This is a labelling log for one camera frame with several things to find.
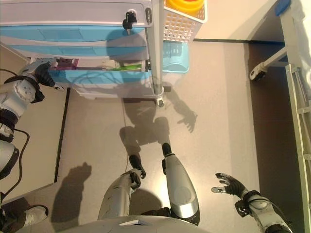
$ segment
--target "white wall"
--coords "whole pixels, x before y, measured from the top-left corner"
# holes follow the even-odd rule
[[[196,38],[283,41],[276,0],[208,0],[208,20]]]

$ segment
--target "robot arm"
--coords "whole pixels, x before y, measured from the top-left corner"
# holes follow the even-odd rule
[[[42,59],[29,64],[20,75],[9,78],[0,86],[0,180],[6,177],[18,159],[18,149],[11,142],[14,128],[29,103],[40,102],[44,95],[39,83],[64,90],[48,73],[56,59]]]
[[[251,215],[257,222],[263,233],[293,233],[286,222],[278,215],[269,199],[247,188],[238,180],[224,173],[217,173],[220,183],[227,184],[225,187],[214,187],[214,193],[228,193],[238,196],[241,200],[235,203],[240,216]]]

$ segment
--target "blue basket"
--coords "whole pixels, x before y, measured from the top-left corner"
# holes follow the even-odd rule
[[[184,42],[164,41],[163,72],[187,73],[189,70],[189,49]]]

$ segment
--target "black cable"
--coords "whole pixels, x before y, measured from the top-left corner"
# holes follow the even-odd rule
[[[281,218],[284,219],[284,221],[287,223],[287,224],[291,224],[292,222],[291,221],[288,221],[287,218],[285,217],[285,214],[283,213],[283,211],[273,202],[273,201],[270,201],[270,200],[267,200],[267,199],[264,199],[264,198],[256,198],[256,199],[252,199],[248,202],[248,204],[254,202],[254,201],[257,201],[257,200],[264,200],[264,201],[268,201],[270,202],[278,211],[279,213],[281,214]]]
[[[2,68],[0,68],[0,70],[1,70],[1,71],[9,72],[9,73],[14,74],[15,76],[17,76],[16,73],[14,73],[13,71],[10,71],[10,70],[8,70],[8,69],[2,69]]]
[[[26,146],[29,142],[29,139],[30,139],[30,136],[27,132],[23,131],[23,130],[18,130],[18,129],[14,129],[15,131],[18,131],[18,132],[21,132],[23,134],[25,134],[27,136],[27,139],[26,139],[26,142],[23,146],[23,149],[21,149],[21,152],[20,152],[20,155],[19,155],[19,160],[18,160],[18,165],[19,165],[19,177],[18,177],[18,181],[15,183],[15,185],[13,185],[4,195],[3,195],[3,199],[13,190],[16,188],[16,186],[18,186],[18,184],[20,183],[21,181],[21,178],[23,176],[23,169],[22,169],[22,164],[21,164],[21,159],[23,157],[23,153],[26,149]]]

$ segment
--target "shoe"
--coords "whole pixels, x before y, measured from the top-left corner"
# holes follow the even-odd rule
[[[45,220],[48,216],[48,208],[44,206],[34,206],[26,211],[26,221],[23,227],[37,224]]]

